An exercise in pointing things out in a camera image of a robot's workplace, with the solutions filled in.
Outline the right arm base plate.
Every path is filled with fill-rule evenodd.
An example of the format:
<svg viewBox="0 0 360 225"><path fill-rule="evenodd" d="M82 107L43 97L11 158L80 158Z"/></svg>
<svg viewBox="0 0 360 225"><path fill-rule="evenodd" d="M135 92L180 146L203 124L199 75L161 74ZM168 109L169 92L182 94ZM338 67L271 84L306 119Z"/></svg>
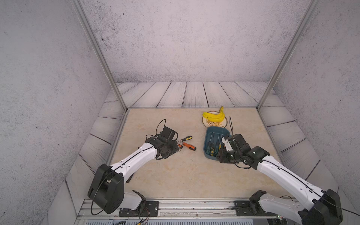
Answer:
<svg viewBox="0 0 360 225"><path fill-rule="evenodd" d="M254 216L254 217L275 217L277 214L265 212L259 203L250 200L234 201L234 209L237 216Z"/></svg>

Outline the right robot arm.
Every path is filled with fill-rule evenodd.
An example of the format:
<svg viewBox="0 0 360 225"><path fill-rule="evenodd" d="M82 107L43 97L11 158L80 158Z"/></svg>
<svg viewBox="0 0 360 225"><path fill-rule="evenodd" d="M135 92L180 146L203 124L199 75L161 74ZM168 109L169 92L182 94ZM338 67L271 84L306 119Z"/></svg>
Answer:
<svg viewBox="0 0 360 225"><path fill-rule="evenodd" d="M223 164L245 164L273 179L296 200L275 197L259 190L249 199L250 212L254 215L273 213L300 225L339 225L343 213L339 195L305 181L281 165L270 153L256 146L251 148L242 135L225 136L218 150L217 159Z"/></svg>

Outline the large green black screwdriver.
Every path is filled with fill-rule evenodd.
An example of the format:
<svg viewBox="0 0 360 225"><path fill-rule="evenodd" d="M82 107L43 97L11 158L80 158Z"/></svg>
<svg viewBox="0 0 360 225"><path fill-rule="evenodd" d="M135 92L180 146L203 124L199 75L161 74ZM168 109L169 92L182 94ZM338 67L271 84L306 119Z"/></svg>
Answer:
<svg viewBox="0 0 360 225"><path fill-rule="evenodd" d="M214 133L211 133L210 140L207 142L206 146L206 154L210 156L214 156Z"/></svg>

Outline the teal storage box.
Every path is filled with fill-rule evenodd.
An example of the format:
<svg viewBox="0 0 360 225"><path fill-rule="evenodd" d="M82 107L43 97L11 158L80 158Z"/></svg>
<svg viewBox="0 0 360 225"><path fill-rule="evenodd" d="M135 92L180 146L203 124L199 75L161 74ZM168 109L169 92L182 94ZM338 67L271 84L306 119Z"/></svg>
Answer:
<svg viewBox="0 0 360 225"><path fill-rule="evenodd" d="M222 127L208 127L204 139L204 154L208 159L216 160L221 147L224 146L222 138L229 136L230 132Z"/></svg>

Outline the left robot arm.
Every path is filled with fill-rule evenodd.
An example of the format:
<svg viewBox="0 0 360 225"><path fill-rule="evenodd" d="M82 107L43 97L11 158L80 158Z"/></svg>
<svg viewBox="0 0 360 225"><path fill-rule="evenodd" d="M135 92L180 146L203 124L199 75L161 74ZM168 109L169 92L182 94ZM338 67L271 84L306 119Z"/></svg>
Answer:
<svg viewBox="0 0 360 225"><path fill-rule="evenodd" d="M125 182L149 161L166 159L178 152L180 149L174 136L178 133L165 126L125 159L110 166L102 164L95 173L88 197L107 214L119 208L142 213L146 198L137 191L125 192Z"/></svg>

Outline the orange black screwdriver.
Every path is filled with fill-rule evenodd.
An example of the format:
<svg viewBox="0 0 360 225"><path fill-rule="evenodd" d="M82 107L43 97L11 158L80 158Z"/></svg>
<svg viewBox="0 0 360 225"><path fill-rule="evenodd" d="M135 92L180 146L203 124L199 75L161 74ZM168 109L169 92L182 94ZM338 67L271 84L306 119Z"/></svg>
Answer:
<svg viewBox="0 0 360 225"><path fill-rule="evenodd" d="M188 143L183 142L182 145L185 146L185 147L187 147L187 148L189 148L189 149L192 150L192 151L196 151L196 150L197 150L197 148L196 148L195 146L191 145L191 144L188 144Z"/></svg>

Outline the black yellow small screwdriver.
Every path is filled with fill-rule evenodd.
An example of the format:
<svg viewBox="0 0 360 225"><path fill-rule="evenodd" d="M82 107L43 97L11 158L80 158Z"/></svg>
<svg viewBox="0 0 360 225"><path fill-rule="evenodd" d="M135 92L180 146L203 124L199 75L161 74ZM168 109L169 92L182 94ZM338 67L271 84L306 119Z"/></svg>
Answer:
<svg viewBox="0 0 360 225"><path fill-rule="evenodd" d="M188 141L188 140L191 140L192 138L193 138L192 136L187 136L187 137L181 139L181 141L182 141L182 142Z"/></svg>

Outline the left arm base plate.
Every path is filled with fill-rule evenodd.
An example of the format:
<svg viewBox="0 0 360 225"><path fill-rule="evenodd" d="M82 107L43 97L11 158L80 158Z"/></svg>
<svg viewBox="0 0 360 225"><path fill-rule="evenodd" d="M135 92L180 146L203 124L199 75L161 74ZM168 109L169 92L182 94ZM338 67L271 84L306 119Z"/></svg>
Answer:
<svg viewBox="0 0 360 225"><path fill-rule="evenodd" d="M119 217L157 217L159 210L159 201L145 201L141 202L138 208L120 209Z"/></svg>

